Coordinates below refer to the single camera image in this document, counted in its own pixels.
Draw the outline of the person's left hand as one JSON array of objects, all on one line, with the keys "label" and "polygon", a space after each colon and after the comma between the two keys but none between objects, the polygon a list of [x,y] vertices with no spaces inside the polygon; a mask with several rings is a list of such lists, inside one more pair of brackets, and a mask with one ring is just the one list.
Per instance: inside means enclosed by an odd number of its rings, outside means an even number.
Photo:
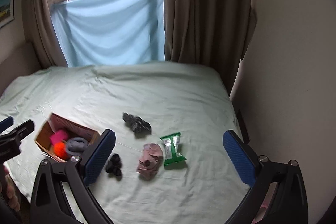
[{"label": "person's left hand", "polygon": [[3,171],[3,174],[1,174],[1,179],[6,180],[5,187],[3,187],[3,185],[1,184],[1,193],[4,193],[4,195],[8,197],[9,200],[7,203],[9,207],[14,211],[19,212],[21,206],[15,184],[10,177],[9,170],[3,164],[1,164],[1,170]]}]

